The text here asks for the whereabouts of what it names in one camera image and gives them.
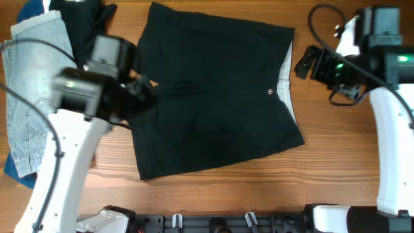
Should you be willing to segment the black shorts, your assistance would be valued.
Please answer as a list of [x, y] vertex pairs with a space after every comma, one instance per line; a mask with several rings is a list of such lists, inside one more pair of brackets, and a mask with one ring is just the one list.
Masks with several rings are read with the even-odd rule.
[[294, 29], [152, 3], [135, 71], [156, 105], [132, 118], [141, 179], [259, 159], [303, 145], [278, 95]]

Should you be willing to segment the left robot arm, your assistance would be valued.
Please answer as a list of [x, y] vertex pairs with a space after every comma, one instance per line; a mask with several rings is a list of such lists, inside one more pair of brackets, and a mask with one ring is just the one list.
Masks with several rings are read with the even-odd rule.
[[100, 139], [113, 126], [155, 104], [146, 77], [130, 75], [133, 43], [98, 36], [84, 69], [64, 68], [52, 80], [50, 133], [28, 206], [16, 232], [136, 232], [133, 211], [107, 206], [78, 221], [85, 178]]

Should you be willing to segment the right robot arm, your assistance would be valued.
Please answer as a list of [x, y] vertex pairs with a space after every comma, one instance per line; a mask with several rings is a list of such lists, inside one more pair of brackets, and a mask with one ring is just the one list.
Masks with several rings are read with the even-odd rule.
[[380, 181], [375, 206], [309, 204], [298, 232], [413, 231], [413, 47], [396, 6], [371, 6], [336, 27], [337, 49], [307, 48], [295, 73], [323, 83], [348, 106], [369, 98], [376, 122]]

